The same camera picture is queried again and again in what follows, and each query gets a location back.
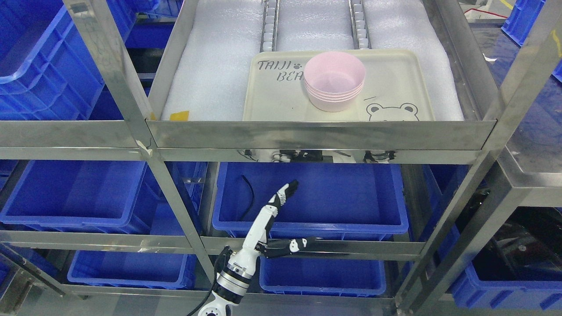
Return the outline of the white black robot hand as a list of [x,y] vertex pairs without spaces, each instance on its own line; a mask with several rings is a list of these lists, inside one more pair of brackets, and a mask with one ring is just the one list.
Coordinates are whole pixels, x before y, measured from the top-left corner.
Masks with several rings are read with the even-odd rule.
[[231,256],[230,264],[237,266],[240,270],[249,273],[255,271],[257,258],[264,255],[266,258],[278,258],[295,254],[307,248],[311,248],[319,238],[293,238],[275,242],[269,246],[269,232],[287,200],[293,196],[299,186],[297,180],[283,185],[268,202],[261,208],[237,254]]

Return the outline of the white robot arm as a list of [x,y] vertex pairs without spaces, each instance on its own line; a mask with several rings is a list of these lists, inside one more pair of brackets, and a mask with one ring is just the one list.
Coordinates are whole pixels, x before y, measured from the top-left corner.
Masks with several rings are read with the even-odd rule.
[[249,289],[259,253],[242,249],[233,252],[225,247],[213,265],[216,273],[211,290],[191,314],[198,316],[231,316]]

